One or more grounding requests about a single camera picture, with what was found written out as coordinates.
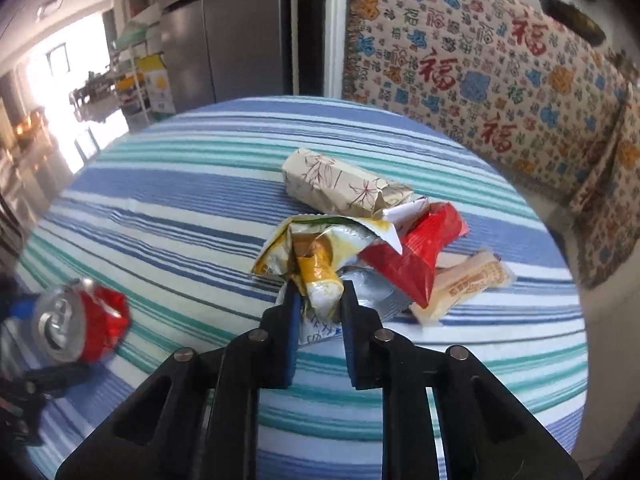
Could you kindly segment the crushed red soda can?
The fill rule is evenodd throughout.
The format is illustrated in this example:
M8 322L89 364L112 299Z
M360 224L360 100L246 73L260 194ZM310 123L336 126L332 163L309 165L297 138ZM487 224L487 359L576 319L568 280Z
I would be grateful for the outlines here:
M93 364L115 351L131 324L128 299L91 278L48 288L35 301L32 338L55 363Z

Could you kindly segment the yellow snack bag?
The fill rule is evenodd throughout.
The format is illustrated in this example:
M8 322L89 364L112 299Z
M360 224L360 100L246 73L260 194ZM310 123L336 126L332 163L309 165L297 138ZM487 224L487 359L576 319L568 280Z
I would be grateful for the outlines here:
M252 273L296 285L303 298L299 342L315 344L341 333L338 304L345 285L338 271L376 244L401 253L392 222L340 214L300 214L285 219L273 231Z

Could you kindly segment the cream biscuit packet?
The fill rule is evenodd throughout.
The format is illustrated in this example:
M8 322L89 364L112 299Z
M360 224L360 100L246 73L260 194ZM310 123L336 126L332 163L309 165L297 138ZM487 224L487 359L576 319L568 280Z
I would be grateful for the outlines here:
M455 306L481 294L488 288L508 287L515 280L511 269L489 250L481 250L462 263L438 271L426 307L415 302L413 317L422 326L432 326Z

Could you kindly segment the silver foil wrapper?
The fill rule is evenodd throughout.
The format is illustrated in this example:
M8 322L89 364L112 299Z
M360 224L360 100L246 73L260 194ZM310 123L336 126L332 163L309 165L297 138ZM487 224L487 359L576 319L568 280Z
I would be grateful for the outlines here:
M337 275L352 282L360 306L378 312L382 322L396 318L412 304L409 296L373 269L345 266Z

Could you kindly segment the blue striped tablecloth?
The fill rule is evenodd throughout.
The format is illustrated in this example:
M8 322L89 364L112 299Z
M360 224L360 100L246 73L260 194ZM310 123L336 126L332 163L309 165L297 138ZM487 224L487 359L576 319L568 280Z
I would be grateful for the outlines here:
M276 96L192 110L126 136L81 170L32 232L16 267L24 287L94 278L123 292L132 316L114 356L47 404L42 442L27 450L37 474L53 478L171 352L228 344L274 303L277 285L250 270L276 226L304 211L281 172L298 148L457 208L469 233L442 263L488 249L513 283L436 325L401 315L390 327L426 348L468 347L563 448L574 448L588 385L585 321L559 248L524 198L484 160L408 118Z

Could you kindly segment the red snack wrapper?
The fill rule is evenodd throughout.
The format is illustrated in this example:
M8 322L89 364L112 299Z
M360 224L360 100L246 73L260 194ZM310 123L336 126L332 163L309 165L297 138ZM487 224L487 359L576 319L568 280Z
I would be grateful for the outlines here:
M465 220L452 203L434 203L400 238L401 254L389 244L380 243L363 249L358 257L426 309L434 286L438 255L467 232Z

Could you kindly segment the beige floral paper wrapper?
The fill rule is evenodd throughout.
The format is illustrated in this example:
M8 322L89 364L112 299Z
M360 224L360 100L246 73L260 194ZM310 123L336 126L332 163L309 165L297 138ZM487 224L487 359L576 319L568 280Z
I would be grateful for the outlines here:
M408 185L306 148L288 156L282 174L289 196L324 214L395 222L428 208Z

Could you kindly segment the yellow white cardboard box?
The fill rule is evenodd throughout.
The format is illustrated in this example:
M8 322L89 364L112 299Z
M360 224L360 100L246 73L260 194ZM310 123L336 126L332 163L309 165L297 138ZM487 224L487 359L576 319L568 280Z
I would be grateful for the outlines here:
M168 71L159 53L139 58L137 66L143 75L152 111L173 115L176 112L174 98L168 78Z

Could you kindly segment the patterned fu character cloth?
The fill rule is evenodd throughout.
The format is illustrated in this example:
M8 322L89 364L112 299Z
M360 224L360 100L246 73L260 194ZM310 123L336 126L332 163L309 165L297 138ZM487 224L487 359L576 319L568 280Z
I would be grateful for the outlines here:
M639 93L518 0L349 0L343 94L445 133L567 209L597 287L639 246Z

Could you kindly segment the white storage rack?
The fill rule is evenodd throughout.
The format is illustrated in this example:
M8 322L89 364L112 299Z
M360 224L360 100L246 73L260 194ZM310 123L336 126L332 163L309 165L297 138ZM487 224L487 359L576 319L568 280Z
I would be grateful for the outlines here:
M147 31L145 24L131 21L122 34L111 42L110 74L115 96L130 132L141 131L151 123L145 76L139 67L139 61L149 53Z

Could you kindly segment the grey double door refrigerator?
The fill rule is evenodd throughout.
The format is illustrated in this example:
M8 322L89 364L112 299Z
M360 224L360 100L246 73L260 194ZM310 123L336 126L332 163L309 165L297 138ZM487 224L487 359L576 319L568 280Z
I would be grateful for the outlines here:
M158 0L179 113L293 92L291 0Z

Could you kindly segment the black wok with lid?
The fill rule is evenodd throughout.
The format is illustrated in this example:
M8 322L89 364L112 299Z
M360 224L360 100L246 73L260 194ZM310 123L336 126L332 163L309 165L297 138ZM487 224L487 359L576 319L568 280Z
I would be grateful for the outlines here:
M538 0L542 12L564 25L577 36L586 40L591 47L600 47L606 35L590 16L563 0Z

